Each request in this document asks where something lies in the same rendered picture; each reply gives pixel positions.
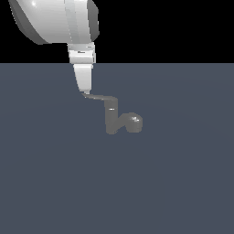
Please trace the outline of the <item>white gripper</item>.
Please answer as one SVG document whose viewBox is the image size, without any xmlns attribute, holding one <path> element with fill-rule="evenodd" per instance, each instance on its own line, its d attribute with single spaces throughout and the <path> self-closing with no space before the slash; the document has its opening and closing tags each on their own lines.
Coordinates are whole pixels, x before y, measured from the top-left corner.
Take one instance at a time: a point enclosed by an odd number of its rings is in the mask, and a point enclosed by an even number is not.
<svg viewBox="0 0 234 234">
<path fill-rule="evenodd" d="M 76 81 L 80 91 L 89 94 L 91 91 L 91 70 L 96 62 L 95 45 L 68 44 L 69 62 L 73 65 Z"/>
</svg>

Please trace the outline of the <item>grey faucet with handle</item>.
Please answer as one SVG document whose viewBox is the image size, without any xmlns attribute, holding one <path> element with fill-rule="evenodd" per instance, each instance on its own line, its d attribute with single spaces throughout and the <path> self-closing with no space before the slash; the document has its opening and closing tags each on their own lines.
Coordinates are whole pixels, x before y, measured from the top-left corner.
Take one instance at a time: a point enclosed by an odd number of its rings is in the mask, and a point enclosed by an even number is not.
<svg viewBox="0 0 234 234">
<path fill-rule="evenodd" d="M 93 95 L 83 93 L 88 99 L 99 100 L 104 102 L 105 108 L 105 125 L 107 134 L 116 134 L 122 127 L 126 128 L 128 133 L 139 133 L 143 128 L 143 118 L 134 113 L 123 113 L 118 116 L 118 99 L 112 96 Z"/>
</svg>

